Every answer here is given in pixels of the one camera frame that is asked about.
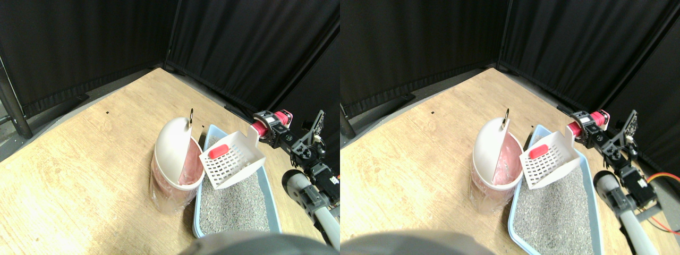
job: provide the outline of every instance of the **blue litter box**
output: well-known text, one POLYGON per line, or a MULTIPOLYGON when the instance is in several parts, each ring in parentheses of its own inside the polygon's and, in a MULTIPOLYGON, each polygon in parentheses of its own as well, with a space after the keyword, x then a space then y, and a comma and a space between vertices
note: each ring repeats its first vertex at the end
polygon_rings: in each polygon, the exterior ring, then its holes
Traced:
MULTIPOLYGON (((536 129, 534 129, 534 133, 531 136, 531 140, 529 141, 529 146, 532 146, 534 142, 536 142, 536 137, 537 135, 540 135, 542 137, 546 137, 548 135, 552 134, 549 130, 547 130, 545 127, 541 125, 536 125, 536 129)), ((601 255, 604 254, 604 248, 602 246, 602 230, 600 229, 600 221, 598 219, 598 209, 597 209, 597 194, 595 193, 595 187, 593 186, 592 182, 592 175, 590 174, 590 167, 588 166, 588 160, 585 158, 585 156, 579 152, 578 150, 576 151, 579 156, 581 157, 581 170, 583 171, 583 185, 585 186, 585 193, 588 196, 588 218, 590 219, 590 238, 593 242, 593 252, 595 255, 601 255)), ((510 218, 508 219, 508 231, 510 232, 510 238, 517 243, 522 249, 524 249, 525 252, 529 254, 539 254, 531 245, 526 243, 517 233, 515 233, 515 229, 513 228, 513 222, 515 219, 515 210, 517 209, 517 198, 520 195, 520 188, 522 187, 522 182, 524 182, 524 179, 520 181, 520 183, 517 185, 517 189, 515 190, 515 197, 512 201, 512 207, 510 209, 510 218)))
MULTIPOLYGON (((203 145, 203 150, 209 148, 207 144, 208 137, 217 137, 222 139, 227 136, 227 133, 220 130, 215 125, 210 125, 208 128, 208 133, 206 135, 206 143, 203 145)), ((274 195, 271 193, 271 187, 269 185, 269 179, 267 179, 267 172, 265 167, 260 167, 255 171, 258 178, 258 183, 260 184, 260 189, 265 196, 265 208, 267 209, 267 219, 269 219, 269 231, 273 233, 281 232, 281 224, 279 222, 279 214, 276 212, 276 204, 274 204, 274 195)), ((203 189, 203 184, 199 185, 198 194, 196 195, 196 209, 194 210, 194 236, 201 238, 205 236, 203 231, 201 231, 201 226, 199 225, 199 218, 201 217, 201 190, 203 189)))

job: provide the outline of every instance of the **wooden floor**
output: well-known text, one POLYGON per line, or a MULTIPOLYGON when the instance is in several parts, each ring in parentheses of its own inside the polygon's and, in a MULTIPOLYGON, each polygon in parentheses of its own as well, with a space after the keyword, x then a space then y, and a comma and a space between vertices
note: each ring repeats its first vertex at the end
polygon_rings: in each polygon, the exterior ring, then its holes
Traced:
MULTIPOLYGON (((192 136, 248 123, 162 69, 66 120, 0 163, 0 254, 177 254, 194 239, 193 211, 161 214, 148 189, 158 132, 194 109, 192 136)), ((288 155, 267 156, 282 230, 323 241, 280 186, 288 155)))
MULTIPOLYGON (((509 237, 505 210, 481 215, 468 198, 471 152, 481 126, 510 109, 509 130, 522 143, 536 124, 562 131, 572 120, 495 69, 395 117, 341 151, 342 240, 399 229, 444 229, 471 235, 496 254, 521 254, 509 237)), ((593 175, 594 149, 584 153, 593 175)), ((619 223, 598 199, 607 254, 629 254, 619 223)), ((665 217, 656 216, 667 224, 665 217)), ((680 254, 673 235, 643 224, 662 254, 680 254)))

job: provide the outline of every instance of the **orange wire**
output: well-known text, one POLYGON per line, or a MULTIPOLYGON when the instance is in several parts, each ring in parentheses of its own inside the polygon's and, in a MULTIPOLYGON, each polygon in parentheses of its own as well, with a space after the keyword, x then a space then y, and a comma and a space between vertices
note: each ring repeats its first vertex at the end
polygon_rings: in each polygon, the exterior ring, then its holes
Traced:
POLYGON ((667 226, 664 226, 663 224, 661 224, 661 222, 659 222, 658 220, 656 220, 656 218, 654 218, 654 216, 652 216, 651 219, 654 220, 656 223, 658 223, 659 226, 661 226, 662 228, 666 229, 666 231, 671 232, 671 233, 676 234, 676 235, 680 235, 680 233, 675 232, 675 231, 673 231, 672 229, 668 228, 667 226))
POLYGON ((680 177, 677 177, 677 176, 673 175, 672 173, 664 173, 664 172, 654 173, 653 175, 649 176, 649 178, 647 178, 647 182, 651 182, 652 180, 656 179, 659 176, 671 177, 673 179, 676 179, 678 182, 680 182, 680 177))
MULTIPOLYGON (((647 183, 651 182, 652 180, 656 179, 656 178, 659 177, 659 176, 671 177, 671 178, 673 178, 673 179, 676 179, 678 182, 680 182, 680 177, 677 177, 677 176, 673 175, 672 173, 664 173, 664 172, 661 172, 661 173, 655 173, 655 174, 649 176, 649 178, 647 178, 647 183)), ((656 220, 656 218, 654 218, 653 216, 651 217, 651 219, 654 220, 656 223, 658 223, 659 226, 661 226, 662 228, 666 229, 668 232, 671 232, 671 233, 676 234, 676 235, 680 235, 680 233, 675 232, 675 231, 673 231, 672 229, 670 229, 669 227, 664 226, 663 224, 661 224, 661 222, 659 222, 658 220, 656 220)))

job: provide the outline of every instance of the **white litter scoop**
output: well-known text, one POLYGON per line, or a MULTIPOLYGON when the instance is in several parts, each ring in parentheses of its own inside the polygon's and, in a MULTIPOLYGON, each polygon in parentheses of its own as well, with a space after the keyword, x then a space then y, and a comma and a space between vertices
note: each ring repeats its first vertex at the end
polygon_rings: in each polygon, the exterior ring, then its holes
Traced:
POLYGON ((566 176, 579 166, 579 155, 574 149, 574 133, 568 127, 564 131, 552 133, 522 155, 522 169, 529 189, 542 188, 566 176))
POLYGON ((248 137, 236 131, 217 141, 200 155, 214 189, 227 188, 251 176, 265 165, 265 155, 257 148, 260 135, 253 126, 248 137))

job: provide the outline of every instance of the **black curtain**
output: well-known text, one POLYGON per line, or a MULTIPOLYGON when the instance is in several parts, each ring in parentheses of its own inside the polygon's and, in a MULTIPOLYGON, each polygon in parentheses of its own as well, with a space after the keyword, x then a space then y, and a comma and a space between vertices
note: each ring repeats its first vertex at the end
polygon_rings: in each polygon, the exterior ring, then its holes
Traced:
POLYGON ((638 65, 677 1, 514 1, 500 63, 590 112, 638 65))
POLYGON ((160 63, 177 1, 0 1, 0 56, 33 116, 160 63))
POLYGON ((183 1, 168 65, 250 112, 273 110, 327 45, 338 26, 338 5, 183 1))
POLYGON ((341 102, 351 118, 496 62, 506 1, 343 1, 341 102))
POLYGON ((652 165, 680 175, 680 22, 670 28, 625 89, 605 107, 616 120, 638 112, 635 141, 652 165))
POLYGON ((290 130, 302 137, 302 123, 312 121, 319 110, 326 113, 324 129, 321 137, 326 144, 324 162, 340 174, 340 73, 337 71, 340 51, 337 40, 324 50, 321 58, 315 62, 309 73, 300 81, 295 89, 283 100, 277 109, 286 109, 293 114, 290 130))

